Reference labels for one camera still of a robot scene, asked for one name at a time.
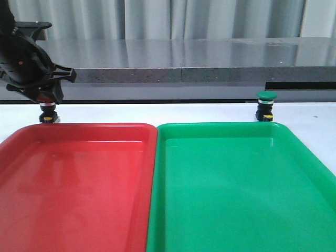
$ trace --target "green button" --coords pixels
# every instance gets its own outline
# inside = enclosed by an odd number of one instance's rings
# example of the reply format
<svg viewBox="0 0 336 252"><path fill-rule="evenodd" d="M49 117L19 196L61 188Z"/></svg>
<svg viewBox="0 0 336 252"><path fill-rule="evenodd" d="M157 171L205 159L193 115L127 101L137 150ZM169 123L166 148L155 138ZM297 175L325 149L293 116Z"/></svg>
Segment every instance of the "green button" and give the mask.
<svg viewBox="0 0 336 252"><path fill-rule="evenodd" d="M278 97L277 93L273 91L260 91L257 93L257 96L262 101L273 101L275 98Z"/></svg>

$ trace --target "robotic arm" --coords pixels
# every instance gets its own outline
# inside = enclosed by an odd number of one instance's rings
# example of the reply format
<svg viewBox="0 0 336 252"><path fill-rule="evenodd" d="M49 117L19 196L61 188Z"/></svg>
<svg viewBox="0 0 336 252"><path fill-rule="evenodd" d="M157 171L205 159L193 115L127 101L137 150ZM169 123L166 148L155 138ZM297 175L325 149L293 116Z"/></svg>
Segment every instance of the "robotic arm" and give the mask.
<svg viewBox="0 0 336 252"><path fill-rule="evenodd" d="M39 33L49 28L48 22L15 22L8 0L0 1L0 79L6 89L40 103L44 112L41 123L58 120L56 104L63 100L60 81L75 81L76 72L52 62L35 41ZM23 31L32 30L30 36Z"/></svg>

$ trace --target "white table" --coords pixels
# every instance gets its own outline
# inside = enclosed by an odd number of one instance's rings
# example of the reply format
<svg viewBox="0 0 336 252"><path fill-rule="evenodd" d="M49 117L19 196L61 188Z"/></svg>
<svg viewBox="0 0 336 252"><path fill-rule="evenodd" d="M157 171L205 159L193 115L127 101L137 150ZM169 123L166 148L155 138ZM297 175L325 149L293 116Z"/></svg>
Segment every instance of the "white table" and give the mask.
<svg viewBox="0 0 336 252"><path fill-rule="evenodd" d="M256 103L62 104L62 123L255 121ZM38 122L39 105L0 105L0 142ZM336 103L275 103L274 121L286 125L336 175Z"/></svg>

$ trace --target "green tray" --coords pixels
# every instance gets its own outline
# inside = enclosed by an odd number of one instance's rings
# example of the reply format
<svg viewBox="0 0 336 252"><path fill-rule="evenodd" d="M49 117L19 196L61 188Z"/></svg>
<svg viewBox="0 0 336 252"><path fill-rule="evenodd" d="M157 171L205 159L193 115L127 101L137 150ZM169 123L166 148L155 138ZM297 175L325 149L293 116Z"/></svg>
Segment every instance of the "green tray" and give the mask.
<svg viewBox="0 0 336 252"><path fill-rule="evenodd" d="M159 127L147 252L336 251L336 178L285 126Z"/></svg>

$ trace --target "tray rim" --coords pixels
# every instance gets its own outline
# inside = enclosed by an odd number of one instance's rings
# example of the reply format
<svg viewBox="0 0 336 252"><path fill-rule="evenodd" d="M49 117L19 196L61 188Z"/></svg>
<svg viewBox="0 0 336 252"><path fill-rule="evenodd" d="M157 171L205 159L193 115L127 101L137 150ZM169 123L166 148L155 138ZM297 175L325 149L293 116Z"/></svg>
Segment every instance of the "tray rim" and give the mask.
<svg viewBox="0 0 336 252"><path fill-rule="evenodd" d="M165 174L159 174L161 170L164 170L163 173L165 173L166 167L160 163L164 162L162 160L165 158L165 153L162 154L162 152L165 152L165 143L169 139L180 139L175 137L167 137L164 131L168 130L171 127L179 128L179 127L199 127L206 124L207 127L225 127L226 125L229 125L230 127L239 126L239 127L257 127L257 126L263 126L263 127L271 127L275 130L284 131L286 133L286 137L293 140L294 145L296 149L299 149L301 152L303 152L304 156L307 156L308 160L306 160L307 163L313 164L313 169L309 171L310 173L315 172L319 174L320 179L324 179L325 185L322 189L320 189L317 186L317 191L323 192L329 192L329 189L333 189L333 195L336 195L336 176L315 156L313 152L311 152L308 147L305 146L305 144L285 125L277 122L192 122L192 123L166 123L158 126L158 138L157 138L157 144L156 144L156 154L155 154L155 168L154 168L154 176L153 176L153 187L152 187L152 196L151 196L151 208L150 208L150 215L149 215L149 225L148 225L148 238L147 238L147 246L146 246L146 252L155 252L157 251L157 244L156 242L161 239L160 243L161 246L165 247L165 220L163 223L159 223L156 220L156 217L158 215L158 212L162 207L160 208L158 206L158 194L160 193L159 190L156 190L158 184L162 185L164 183L165 188ZM164 176L164 181L160 181L157 177ZM336 197L331 198L328 197L326 199L329 204L331 204L331 207L336 211ZM160 237L157 237L158 231L160 232L160 227L163 229L162 234L160 234Z"/></svg>
<svg viewBox="0 0 336 252"><path fill-rule="evenodd" d="M154 173L154 162L155 162L155 150L156 150L156 140L158 130L155 126L148 123L59 123L59 124L33 124L21 129L16 130L11 134L7 139L0 143L0 157L2 153L11 153L10 148L15 146L18 142L18 138L34 132L39 128L46 130L57 129L57 128L66 128L66 127L89 127L89 128L128 128L128 129L144 129L146 131L146 139L143 139L145 143L143 151L143 161L140 168L140 176L137 181L136 191L134 194L134 202L131 207L132 215L130 218L134 220L131 223L131 226L128 228L127 234L127 243L125 244L126 251L145 251L145 244L147 238L147 229L148 229L148 219L149 219L149 210L150 210L150 196L152 189L152 179ZM36 143L34 136L28 136L31 140L31 144ZM29 148L27 146L21 146L23 150ZM0 161L0 177L3 176L3 172L6 172L7 168L12 164L13 161L3 164ZM150 183L143 184L144 180L150 180Z"/></svg>

